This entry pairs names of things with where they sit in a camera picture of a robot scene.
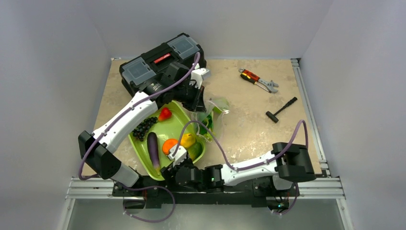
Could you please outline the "toy orange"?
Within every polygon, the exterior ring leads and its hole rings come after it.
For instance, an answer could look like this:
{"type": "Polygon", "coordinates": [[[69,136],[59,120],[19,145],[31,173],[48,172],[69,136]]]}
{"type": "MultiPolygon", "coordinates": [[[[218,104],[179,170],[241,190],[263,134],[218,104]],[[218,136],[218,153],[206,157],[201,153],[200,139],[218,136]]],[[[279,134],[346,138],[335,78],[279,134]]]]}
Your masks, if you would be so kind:
{"type": "Polygon", "coordinates": [[[178,144],[178,140],[174,138],[167,139],[162,145],[162,152],[168,156],[170,149],[178,144]]]}

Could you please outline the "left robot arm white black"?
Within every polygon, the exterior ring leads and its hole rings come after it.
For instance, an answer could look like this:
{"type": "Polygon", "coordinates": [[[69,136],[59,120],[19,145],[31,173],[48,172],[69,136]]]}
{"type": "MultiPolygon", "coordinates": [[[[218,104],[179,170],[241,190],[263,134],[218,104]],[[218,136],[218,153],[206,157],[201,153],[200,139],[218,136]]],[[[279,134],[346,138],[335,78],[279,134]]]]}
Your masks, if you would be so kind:
{"type": "Polygon", "coordinates": [[[209,69],[197,62],[191,68],[173,62],[164,73],[137,77],[133,81],[136,93],[124,108],[100,128],[79,134],[79,178],[90,179],[82,174],[87,164],[95,171],[95,177],[118,181],[129,195],[139,195],[143,189],[140,174],[117,159],[115,151],[136,126],[173,100],[191,112],[204,112],[202,82],[209,74],[209,69]]]}

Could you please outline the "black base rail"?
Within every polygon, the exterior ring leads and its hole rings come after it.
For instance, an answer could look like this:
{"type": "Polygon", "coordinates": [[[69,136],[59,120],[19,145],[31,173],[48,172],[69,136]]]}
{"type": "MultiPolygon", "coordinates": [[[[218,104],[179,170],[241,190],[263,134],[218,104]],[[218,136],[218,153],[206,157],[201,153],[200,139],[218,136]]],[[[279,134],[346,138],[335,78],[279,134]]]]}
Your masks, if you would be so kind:
{"type": "Polygon", "coordinates": [[[250,205],[285,211],[300,193],[298,185],[292,183],[288,183],[287,189],[278,190],[270,176],[247,180],[235,186],[207,186],[203,187],[202,192],[172,191],[165,181],[142,176],[130,188],[115,182],[112,194],[125,198],[139,196],[145,208],[161,208],[163,204],[250,205]]]}

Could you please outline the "toy purple eggplant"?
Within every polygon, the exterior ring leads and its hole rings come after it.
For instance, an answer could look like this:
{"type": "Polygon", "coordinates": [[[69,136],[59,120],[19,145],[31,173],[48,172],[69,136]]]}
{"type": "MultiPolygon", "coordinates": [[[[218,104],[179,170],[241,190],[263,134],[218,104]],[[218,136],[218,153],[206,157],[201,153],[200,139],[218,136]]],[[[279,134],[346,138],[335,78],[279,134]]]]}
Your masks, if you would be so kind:
{"type": "Polygon", "coordinates": [[[147,149],[152,166],[157,173],[161,175],[160,172],[160,161],[159,161],[159,150],[158,150],[158,138],[156,133],[150,132],[147,136],[147,149]]]}

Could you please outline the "toy red pepper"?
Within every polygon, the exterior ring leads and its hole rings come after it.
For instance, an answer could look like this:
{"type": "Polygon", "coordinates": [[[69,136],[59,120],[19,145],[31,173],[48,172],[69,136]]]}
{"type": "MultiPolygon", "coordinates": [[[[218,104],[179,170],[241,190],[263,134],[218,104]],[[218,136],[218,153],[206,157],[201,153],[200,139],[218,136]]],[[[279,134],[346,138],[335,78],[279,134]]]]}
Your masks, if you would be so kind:
{"type": "Polygon", "coordinates": [[[159,116],[158,116],[158,121],[162,122],[165,120],[168,120],[172,117],[172,112],[169,110],[167,107],[162,108],[159,116]]]}

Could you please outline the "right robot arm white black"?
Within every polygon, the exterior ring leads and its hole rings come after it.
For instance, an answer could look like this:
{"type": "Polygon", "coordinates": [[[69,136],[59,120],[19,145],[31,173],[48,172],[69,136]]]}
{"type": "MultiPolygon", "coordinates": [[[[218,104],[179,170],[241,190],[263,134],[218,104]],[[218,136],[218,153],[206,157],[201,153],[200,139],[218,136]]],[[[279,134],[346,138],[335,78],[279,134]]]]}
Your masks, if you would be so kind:
{"type": "Polygon", "coordinates": [[[267,177],[271,179],[270,191],[280,195],[287,190],[287,181],[301,183],[316,179],[306,145],[278,142],[272,147],[271,151],[251,160],[204,169],[194,166],[187,150],[181,147],[172,163],[160,172],[169,188],[187,187],[207,193],[267,177]]]}

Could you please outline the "aluminium table frame rail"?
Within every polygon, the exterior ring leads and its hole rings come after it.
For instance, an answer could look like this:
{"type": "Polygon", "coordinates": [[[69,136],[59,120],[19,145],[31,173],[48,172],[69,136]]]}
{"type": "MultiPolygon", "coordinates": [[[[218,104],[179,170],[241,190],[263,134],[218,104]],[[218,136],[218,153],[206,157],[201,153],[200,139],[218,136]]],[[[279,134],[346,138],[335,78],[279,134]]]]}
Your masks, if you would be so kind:
{"type": "Polygon", "coordinates": [[[72,177],[65,199],[113,199],[113,181],[101,178],[80,180],[72,177]]]}

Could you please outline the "toy yellow lemon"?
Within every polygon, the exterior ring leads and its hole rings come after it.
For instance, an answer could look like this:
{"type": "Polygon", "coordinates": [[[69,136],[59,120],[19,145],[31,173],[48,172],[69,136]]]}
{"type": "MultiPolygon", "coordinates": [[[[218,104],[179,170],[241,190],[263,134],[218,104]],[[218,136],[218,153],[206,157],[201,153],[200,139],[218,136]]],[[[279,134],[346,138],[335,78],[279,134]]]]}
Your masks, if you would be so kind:
{"type": "Polygon", "coordinates": [[[184,148],[190,148],[196,142],[196,137],[191,133],[185,133],[182,135],[180,145],[184,148]]]}

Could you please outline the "clear zip top bag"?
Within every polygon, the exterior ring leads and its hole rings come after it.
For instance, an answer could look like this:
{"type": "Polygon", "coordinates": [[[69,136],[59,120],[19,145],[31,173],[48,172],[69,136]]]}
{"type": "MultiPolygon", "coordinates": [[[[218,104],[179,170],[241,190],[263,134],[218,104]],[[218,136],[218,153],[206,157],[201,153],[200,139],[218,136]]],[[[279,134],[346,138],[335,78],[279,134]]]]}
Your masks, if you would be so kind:
{"type": "MultiPolygon", "coordinates": [[[[210,133],[213,137],[215,137],[217,140],[220,140],[224,134],[224,121],[223,118],[226,114],[218,114],[213,112],[213,107],[214,104],[219,105],[220,107],[226,108],[230,112],[230,105],[229,102],[226,98],[224,97],[215,97],[215,98],[209,98],[204,101],[205,107],[206,107],[206,112],[190,112],[190,119],[191,120],[198,120],[200,122],[203,121],[204,118],[206,118],[208,115],[212,115],[213,117],[213,123],[214,123],[214,129],[213,132],[211,132],[207,127],[204,126],[204,128],[210,133]]],[[[197,136],[203,138],[198,134],[199,131],[199,124],[198,123],[193,123],[193,128],[197,134],[197,136]]]]}

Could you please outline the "toy bok choy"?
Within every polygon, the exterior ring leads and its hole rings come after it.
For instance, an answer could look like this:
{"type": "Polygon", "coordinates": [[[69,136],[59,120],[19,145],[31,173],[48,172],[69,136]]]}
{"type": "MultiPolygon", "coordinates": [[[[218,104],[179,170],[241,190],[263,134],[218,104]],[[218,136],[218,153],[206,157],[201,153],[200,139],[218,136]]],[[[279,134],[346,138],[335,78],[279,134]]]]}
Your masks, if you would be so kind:
{"type": "Polygon", "coordinates": [[[206,118],[204,118],[202,124],[199,124],[198,126],[199,128],[198,134],[207,141],[212,141],[213,136],[210,133],[208,133],[208,131],[204,127],[207,127],[211,132],[213,132],[214,123],[212,115],[208,115],[206,118]]]}

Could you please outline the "black hammer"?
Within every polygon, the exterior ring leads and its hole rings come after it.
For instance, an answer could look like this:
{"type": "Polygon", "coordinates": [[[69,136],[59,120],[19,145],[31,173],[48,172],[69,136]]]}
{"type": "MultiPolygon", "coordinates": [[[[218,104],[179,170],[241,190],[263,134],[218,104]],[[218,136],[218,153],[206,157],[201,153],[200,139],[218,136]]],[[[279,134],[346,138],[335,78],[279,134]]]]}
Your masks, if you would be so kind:
{"type": "Polygon", "coordinates": [[[275,113],[271,113],[270,111],[266,112],[266,116],[274,123],[278,123],[279,119],[277,118],[277,115],[282,112],[284,109],[286,109],[287,107],[289,107],[290,105],[292,105],[293,103],[295,103],[298,100],[297,97],[293,97],[291,100],[289,100],[283,107],[281,107],[277,112],[275,113]]]}

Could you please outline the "green plastic tray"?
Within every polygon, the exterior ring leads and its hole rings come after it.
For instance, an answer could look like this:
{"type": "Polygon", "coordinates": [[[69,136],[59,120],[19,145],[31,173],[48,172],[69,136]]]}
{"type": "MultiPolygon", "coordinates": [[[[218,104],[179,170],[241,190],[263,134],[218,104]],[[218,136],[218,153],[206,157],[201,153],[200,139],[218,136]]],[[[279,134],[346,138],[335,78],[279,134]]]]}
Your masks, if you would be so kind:
{"type": "MultiPolygon", "coordinates": [[[[159,161],[161,168],[167,167],[170,164],[172,164],[172,161],[162,152],[163,143],[170,138],[179,139],[184,125],[190,121],[189,116],[185,113],[182,106],[179,105],[176,101],[169,103],[165,107],[171,110],[172,117],[163,122],[158,122],[157,124],[155,124],[153,127],[150,128],[150,131],[156,133],[158,138],[159,161]]],[[[203,157],[205,153],[205,141],[202,138],[196,136],[196,132],[194,131],[192,124],[187,126],[184,133],[193,134],[196,137],[196,142],[200,142],[201,145],[203,146],[203,152],[201,156],[197,160],[193,161],[193,163],[196,163],[197,161],[200,160],[200,158],[203,157]]],[[[147,135],[144,141],[142,142],[136,140],[132,136],[132,133],[128,135],[128,138],[130,139],[133,149],[136,155],[138,156],[142,166],[146,170],[147,174],[154,180],[163,181],[164,178],[162,177],[162,175],[157,175],[152,166],[147,149],[147,135]]]]}

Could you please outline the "toy black grapes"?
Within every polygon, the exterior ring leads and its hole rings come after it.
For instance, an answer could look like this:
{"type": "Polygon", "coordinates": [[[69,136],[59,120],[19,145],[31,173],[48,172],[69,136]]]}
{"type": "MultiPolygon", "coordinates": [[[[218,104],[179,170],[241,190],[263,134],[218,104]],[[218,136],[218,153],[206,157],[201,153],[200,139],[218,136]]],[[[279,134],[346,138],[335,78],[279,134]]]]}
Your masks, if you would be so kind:
{"type": "Polygon", "coordinates": [[[153,127],[157,122],[157,117],[146,118],[132,131],[132,136],[136,140],[144,141],[146,134],[149,132],[150,128],[153,127]]]}

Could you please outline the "toy mango orange green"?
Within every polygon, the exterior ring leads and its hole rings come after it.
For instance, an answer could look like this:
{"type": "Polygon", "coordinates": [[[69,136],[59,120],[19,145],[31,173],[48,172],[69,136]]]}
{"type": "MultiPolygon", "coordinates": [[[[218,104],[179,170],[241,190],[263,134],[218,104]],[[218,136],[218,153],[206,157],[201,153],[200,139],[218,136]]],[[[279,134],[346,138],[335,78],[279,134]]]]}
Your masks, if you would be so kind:
{"type": "Polygon", "coordinates": [[[195,142],[187,149],[187,151],[191,160],[195,161],[201,156],[203,152],[203,146],[200,142],[195,142]]]}

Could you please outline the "toy green apple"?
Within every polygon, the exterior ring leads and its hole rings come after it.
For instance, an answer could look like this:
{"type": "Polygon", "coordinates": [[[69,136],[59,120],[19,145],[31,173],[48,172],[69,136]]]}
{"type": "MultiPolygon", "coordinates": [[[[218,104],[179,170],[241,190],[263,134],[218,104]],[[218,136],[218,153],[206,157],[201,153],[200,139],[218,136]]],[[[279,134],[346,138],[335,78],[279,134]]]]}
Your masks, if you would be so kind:
{"type": "Polygon", "coordinates": [[[220,107],[219,105],[214,104],[213,112],[218,114],[227,114],[229,111],[226,108],[220,107]]]}

